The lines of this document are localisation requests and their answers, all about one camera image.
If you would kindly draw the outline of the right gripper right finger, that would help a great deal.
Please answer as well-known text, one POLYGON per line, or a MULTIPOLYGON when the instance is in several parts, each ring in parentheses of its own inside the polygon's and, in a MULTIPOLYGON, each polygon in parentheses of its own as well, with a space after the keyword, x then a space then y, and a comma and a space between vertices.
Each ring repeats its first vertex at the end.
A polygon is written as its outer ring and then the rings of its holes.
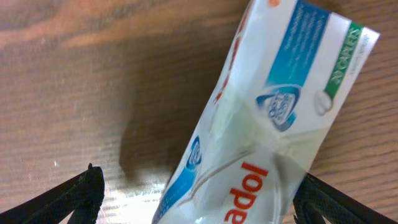
POLYGON ((397 224, 309 173, 293 203, 296 224, 397 224))

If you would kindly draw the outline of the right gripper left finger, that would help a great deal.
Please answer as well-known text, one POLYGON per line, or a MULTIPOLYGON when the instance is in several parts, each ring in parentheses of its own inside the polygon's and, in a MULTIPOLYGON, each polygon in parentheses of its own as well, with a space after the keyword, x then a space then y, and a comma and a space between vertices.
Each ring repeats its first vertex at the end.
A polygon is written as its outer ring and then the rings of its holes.
POLYGON ((104 199, 100 167, 88 169, 43 194, 1 213, 1 223, 95 224, 104 199))

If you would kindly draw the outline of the white Panadol box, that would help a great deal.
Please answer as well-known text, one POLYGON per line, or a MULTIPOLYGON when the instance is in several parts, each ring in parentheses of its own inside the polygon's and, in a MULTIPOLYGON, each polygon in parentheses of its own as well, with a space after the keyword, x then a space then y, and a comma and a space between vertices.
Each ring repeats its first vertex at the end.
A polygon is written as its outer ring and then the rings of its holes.
POLYGON ((280 223, 379 33, 251 1, 154 223, 280 223))

